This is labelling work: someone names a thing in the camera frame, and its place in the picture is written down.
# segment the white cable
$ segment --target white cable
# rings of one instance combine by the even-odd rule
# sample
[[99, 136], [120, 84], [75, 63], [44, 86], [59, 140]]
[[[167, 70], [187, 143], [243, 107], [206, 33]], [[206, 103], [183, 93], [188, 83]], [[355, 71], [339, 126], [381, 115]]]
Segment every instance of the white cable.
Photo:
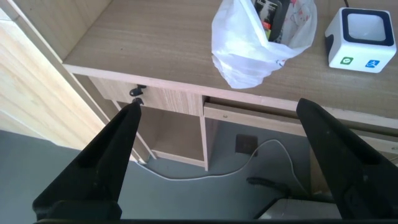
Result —
[[147, 170], [147, 171], [149, 171], [149, 172], [155, 174], [156, 176], [158, 176], [158, 177], [160, 177], [160, 178], [163, 178], [163, 179], [165, 179], [165, 180], [169, 180], [169, 181], [191, 181], [191, 180], [203, 180], [203, 179], [215, 178], [215, 177], [227, 177], [227, 176], [229, 176], [229, 175], [236, 174], [237, 172], [243, 170], [243, 169], [249, 164], [250, 160], [253, 158], [253, 156], [254, 156], [254, 154], [257, 152], [257, 150], [259, 150], [259, 149], [261, 148], [261, 146], [263, 146], [263, 145], [265, 145], [265, 144], [267, 144], [267, 143], [269, 143], [269, 142], [273, 142], [273, 141], [279, 143], [280, 146], [282, 146], [282, 149], [286, 152], [286, 155], [287, 155], [287, 157], [289, 158], [290, 168], [291, 168], [291, 171], [292, 171], [292, 174], [293, 174], [294, 179], [296, 180], [296, 182], [298, 183], [298, 185], [300, 186], [300, 188], [308, 195], [308, 192], [304, 189], [303, 185], [300, 183], [300, 181], [298, 180], [298, 178], [297, 178], [297, 176], [296, 176], [296, 174], [295, 174], [295, 172], [294, 172], [293, 162], [292, 162], [292, 159], [290, 158], [289, 152], [287, 152], [285, 146], [284, 146], [279, 140], [276, 140], [276, 139], [270, 139], [270, 140], [265, 141], [265, 142], [263, 142], [262, 144], [260, 144], [260, 146], [257, 147], [257, 149], [254, 150], [254, 152], [251, 154], [249, 160], [248, 160], [241, 168], [237, 169], [236, 171], [227, 173], [227, 174], [216, 174], [216, 175], [207, 175], [207, 176], [203, 176], [203, 177], [193, 177], [193, 178], [176, 179], [176, 178], [168, 178], [168, 177], [165, 177], [165, 176], [163, 176], [163, 175], [160, 175], [160, 174], [156, 173], [155, 171], [149, 169], [148, 167], [145, 167], [144, 165], [142, 165], [142, 164], [140, 164], [140, 163], [138, 163], [138, 162], [137, 162], [136, 164], [138, 164], [138, 166], [142, 167], [143, 169], [145, 169], [145, 170]]

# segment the wooden desk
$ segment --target wooden desk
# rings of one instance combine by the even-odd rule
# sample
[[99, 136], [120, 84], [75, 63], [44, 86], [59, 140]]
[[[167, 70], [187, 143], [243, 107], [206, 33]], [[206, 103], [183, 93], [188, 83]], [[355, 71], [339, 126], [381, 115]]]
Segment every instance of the wooden desk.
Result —
[[[313, 46], [288, 60], [262, 85], [245, 90], [230, 88], [211, 60], [211, 22], [221, 0], [114, 0], [84, 34], [71, 37], [73, 47], [64, 48], [58, 46], [72, 41], [53, 34], [57, 29], [77, 32], [72, 22], [62, 28], [49, 22], [42, 26], [55, 14], [41, 14], [38, 19], [35, 10], [29, 10], [33, 3], [14, 1], [96, 101], [105, 98], [120, 107], [131, 101], [128, 91], [136, 84], [148, 86], [143, 96], [149, 102], [148, 118], [143, 118], [147, 121], [140, 125], [138, 138], [152, 157], [207, 169], [217, 120], [304, 136], [294, 113], [300, 98], [324, 106], [378, 150], [398, 153], [397, 57], [380, 74], [327, 65], [324, 31], [343, 1], [315, 0], [318, 27]], [[398, 6], [392, 1], [350, 0], [350, 4], [389, 10], [393, 25], [398, 24]], [[394, 30], [398, 36], [398, 27]], [[168, 121], [178, 124], [167, 129]], [[168, 150], [161, 149], [159, 142]], [[193, 142], [201, 146], [190, 147]]]
[[398, 128], [397, 57], [377, 75], [327, 65], [324, 31], [343, 1], [317, 1], [313, 46], [288, 60], [262, 85], [246, 90], [231, 89], [211, 60], [211, 22], [220, 2], [113, 1], [64, 64], [72, 73], [291, 111], [304, 97], [340, 119]]

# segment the open drawer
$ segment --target open drawer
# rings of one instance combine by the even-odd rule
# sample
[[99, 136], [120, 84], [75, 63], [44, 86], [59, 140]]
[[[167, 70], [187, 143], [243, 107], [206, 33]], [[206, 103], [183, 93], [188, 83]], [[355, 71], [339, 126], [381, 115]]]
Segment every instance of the open drawer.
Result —
[[[103, 98], [123, 103], [131, 103], [133, 97], [130, 91], [137, 88], [136, 84], [116, 80], [95, 77], [90, 77], [90, 80]], [[201, 95], [151, 86], [143, 88], [142, 92], [138, 97], [143, 100], [144, 106], [150, 108], [195, 116], [200, 116], [203, 112]]]
[[[300, 120], [295, 118], [286, 118], [283, 116], [213, 103], [205, 103], [204, 113], [206, 118], [264, 128], [298, 136], [306, 136]], [[398, 156], [398, 138], [365, 131], [353, 131], [370, 146], [383, 152], [382, 154], [388, 159], [393, 159]]]

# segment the white cube device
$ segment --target white cube device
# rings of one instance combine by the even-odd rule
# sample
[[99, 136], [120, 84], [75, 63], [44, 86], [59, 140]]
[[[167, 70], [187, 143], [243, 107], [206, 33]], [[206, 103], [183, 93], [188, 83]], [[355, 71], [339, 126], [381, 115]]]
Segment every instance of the white cube device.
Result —
[[341, 8], [325, 38], [332, 68], [379, 73], [397, 52], [388, 11]]

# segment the desk cabinet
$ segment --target desk cabinet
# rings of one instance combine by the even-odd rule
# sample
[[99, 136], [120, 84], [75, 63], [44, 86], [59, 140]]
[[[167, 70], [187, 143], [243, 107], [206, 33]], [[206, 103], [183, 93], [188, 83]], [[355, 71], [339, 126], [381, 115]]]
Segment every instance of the desk cabinet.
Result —
[[[398, 12], [391, 1], [381, 2], [355, 5]], [[132, 152], [137, 161], [163, 157], [208, 170], [218, 121], [305, 136], [295, 115], [301, 97], [395, 159], [397, 58], [378, 75], [332, 69], [326, 62], [323, 33], [343, 1], [315, 0], [313, 46], [247, 90], [231, 89], [211, 60], [211, 22], [220, 3], [13, 0], [2, 1], [2, 9], [18, 15], [21, 29], [104, 124], [132, 101], [129, 92], [137, 84], [147, 86], [139, 96], [144, 106]]]

